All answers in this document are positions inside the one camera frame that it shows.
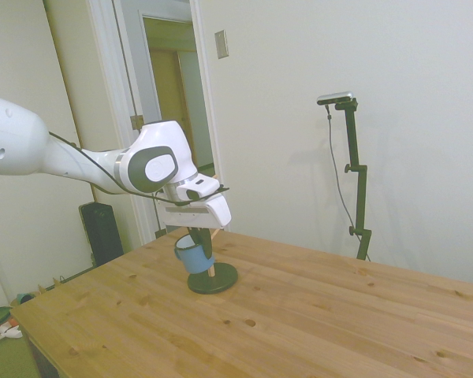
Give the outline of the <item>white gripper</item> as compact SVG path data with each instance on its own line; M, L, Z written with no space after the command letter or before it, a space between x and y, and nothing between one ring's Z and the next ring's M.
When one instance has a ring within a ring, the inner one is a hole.
M215 195L186 206L160 202L160 219L167 225L188 227L195 245L202 245L207 260L213 257L212 238L208 228L224 228L231 221L225 197Z

